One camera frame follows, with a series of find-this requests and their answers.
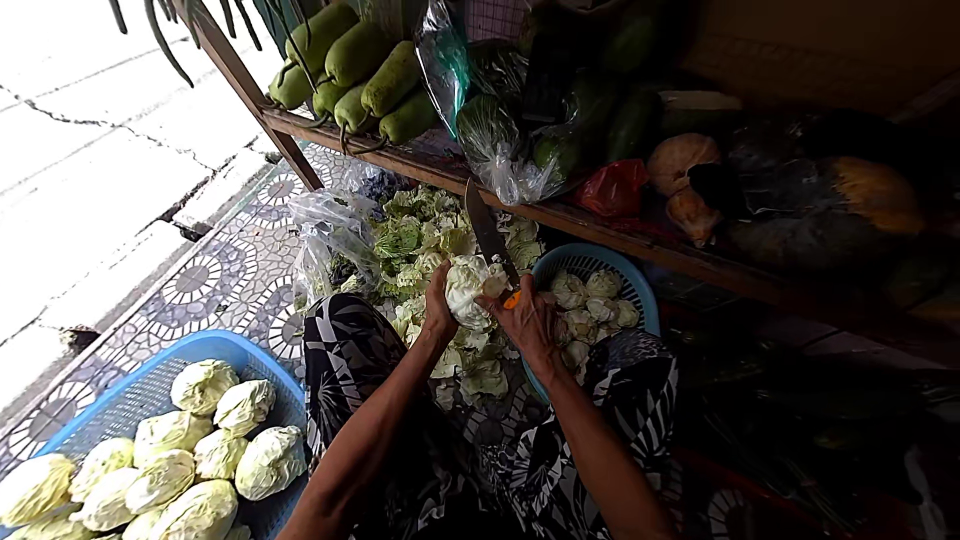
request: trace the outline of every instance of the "wooden shelf leg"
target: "wooden shelf leg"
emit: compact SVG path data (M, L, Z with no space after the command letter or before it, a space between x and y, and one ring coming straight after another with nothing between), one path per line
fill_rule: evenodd
M180 19L186 20L183 18L183 0L174 0L174 4L177 7L177 13L180 14ZM198 1L197 4L206 12L206 17L200 16L195 19L200 46L220 69L220 72L224 74L227 82L240 96L240 100L247 106L256 121L260 123L263 131L274 142L277 150L290 163L290 167L297 173L306 187L311 191L323 187L324 183L320 181L317 172L313 170L313 166L303 155L303 151L300 150L297 142L288 134L274 130L264 122L260 108L267 106L267 100L256 85L253 75L240 60L240 56L233 49L233 45L230 45L227 37L220 31L220 27L213 22L213 17L209 16L209 11L203 5L203 2Z

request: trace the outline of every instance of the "orange knife handle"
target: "orange knife handle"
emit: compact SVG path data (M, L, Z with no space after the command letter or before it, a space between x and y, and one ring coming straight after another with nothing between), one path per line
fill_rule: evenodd
M514 306L516 306L516 303L519 301L520 301L520 291L517 291L514 294L510 295L510 298L508 298L507 301L503 303L503 306L506 309L513 309Z

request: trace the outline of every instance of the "concrete pavement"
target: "concrete pavement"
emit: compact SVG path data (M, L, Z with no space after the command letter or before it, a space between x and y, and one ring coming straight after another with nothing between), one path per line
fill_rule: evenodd
M231 43L266 87L282 62L247 6L265 50L235 10ZM182 24L160 16L193 89L143 3L121 7L125 36L107 2L19 2L0 19L0 407L56 370L61 331L108 326L189 246L181 229L212 225L276 150Z

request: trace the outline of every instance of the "red plastic bag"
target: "red plastic bag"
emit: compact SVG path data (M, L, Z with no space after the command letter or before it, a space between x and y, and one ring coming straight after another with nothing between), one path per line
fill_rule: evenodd
M649 179L643 160L615 161L580 184L573 202L601 217L637 217L640 187Z

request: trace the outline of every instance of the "hand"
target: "hand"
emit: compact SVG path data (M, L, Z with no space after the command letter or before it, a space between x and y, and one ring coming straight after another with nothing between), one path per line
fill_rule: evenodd
M457 333L457 321L450 314L450 308L446 306L446 272L450 269L452 263L445 260L430 278L430 284L426 289L426 312L423 315L423 332L427 335L436 335L443 346L453 339Z
M511 309L488 296L474 300L480 307L496 317L497 322L520 349L534 375L544 384L564 372L560 349L553 341L553 328L559 316L550 297L538 294L534 277L520 277L520 300Z

